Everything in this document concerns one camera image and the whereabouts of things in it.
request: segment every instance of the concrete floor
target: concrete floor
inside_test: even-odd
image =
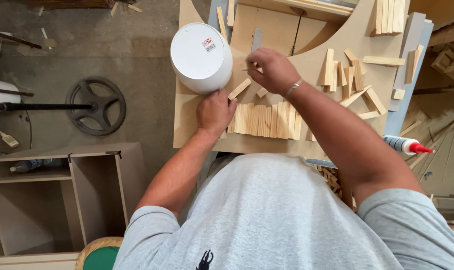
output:
[[[193,2],[207,21],[210,0]],[[32,148],[140,142],[147,180],[151,181],[177,151],[172,147],[176,77],[169,51],[178,29],[179,0],[143,0],[135,6],[143,12],[120,3],[113,17],[110,9],[45,10],[38,16],[39,7],[0,2],[0,31],[43,45],[44,28],[48,38],[57,42],[52,50],[31,49],[26,57],[16,51],[16,44],[4,42],[0,80],[35,94],[22,98],[25,103],[64,103],[69,88],[81,78],[111,80],[127,104],[127,116],[118,131],[94,137],[77,130],[65,111],[30,111]],[[0,130],[20,142],[12,149],[0,137],[0,151],[29,148],[24,112],[0,113]]]

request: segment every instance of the workbench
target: workbench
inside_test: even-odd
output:
[[[219,29],[217,20],[216,8],[220,6],[224,12],[224,17],[227,17],[228,0],[212,0],[211,12],[209,17],[209,25]],[[362,59],[364,56],[384,56],[398,58],[402,56],[404,50],[411,51],[413,49],[405,44],[406,36],[400,34],[398,36],[380,36],[368,37],[365,32],[369,22],[374,1],[361,0],[356,9],[351,12],[352,15],[344,22],[342,21],[327,21],[326,23],[313,18],[302,18],[302,24],[299,27],[299,37],[296,43],[296,53],[289,57],[290,61],[296,66],[301,77],[312,85],[316,85],[321,67],[325,59],[327,49],[335,50],[334,60],[343,63],[344,67],[349,66],[349,62],[344,55],[344,50],[351,49],[357,58]],[[409,1],[406,1],[406,10],[408,9]],[[251,37],[255,28],[264,29],[264,38],[262,46],[278,49],[282,53],[288,53],[288,44],[290,41],[283,40],[290,38],[292,33],[295,34],[295,29],[292,31],[291,26],[298,23],[298,15],[274,12],[271,10],[254,8],[248,5],[236,5],[236,17],[234,28],[235,31],[228,32],[227,36],[230,40],[230,48],[234,58],[234,70],[232,78],[226,85],[230,91],[233,90],[245,78],[248,78],[246,71],[241,71],[240,66],[244,62],[245,57],[250,52],[252,43]],[[416,40],[417,44],[427,46],[430,37],[430,29],[432,24],[429,21],[422,19],[421,28],[415,29],[415,37],[411,40]],[[196,12],[191,0],[181,0],[179,28],[192,23],[202,22]],[[268,34],[272,29],[281,29],[282,34],[275,36]],[[422,52],[420,60],[422,61],[425,50]],[[396,68],[389,68],[378,65],[363,64],[367,69],[364,75],[364,82],[367,85],[373,85],[375,93],[379,96],[380,101],[386,108],[391,108],[391,93],[392,86],[396,79]],[[420,65],[415,72],[414,82],[411,83],[412,89],[419,72]],[[253,82],[244,93],[238,96],[239,102],[246,104],[254,102],[255,105],[270,106],[277,102],[282,102],[284,99],[279,95],[268,93],[266,98],[255,98],[255,93],[261,88],[260,85]],[[370,126],[379,134],[398,135],[402,122],[410,101],[412,89],[406,85],[406,96],[404,100],[397,101],[397,108],[394,111],[389,111],[387,114],[377,118],[366,120]],[[337,91],[329,95],[336,101],[342,99],[341,91]],[[174,147],[182,147],[183,144],[193,135],[196,128],[195,108],[197,104],[205,98],[203,95],[197,95],[187,89],[177,80],[176,87],[176,115],[175,115],[175,132],[174,132]],[[369,112],[372,105],[366,99],[359,98],[349,107],[356,114]],[[278,138],[262,138],[249,136],[245,134],[229,133],[226,139],[221,139],[214,147],[214,151],[238,152],[238,153],[258,153],[258,152],[274,152],[274,153],[289,153],[293,155],[301,155],[308,158],[326,159],[324,152],[319,144],[314,141],[309,141],[307,138],[307,125],[302,122],[301,140],[284,140]]]

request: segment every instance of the metal ruler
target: metal ruler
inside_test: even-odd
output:
[[[254,39],[252,40],[252,48],[250,49],[250,52],[253,52],[256,49],[260,48],[262,44],[262,34],[263,34],[262,28],[255,28]]]
[[[304,158],[304,161],[309,164],[338,169],[337,166],[332,163],[332,161],[328,160]]]

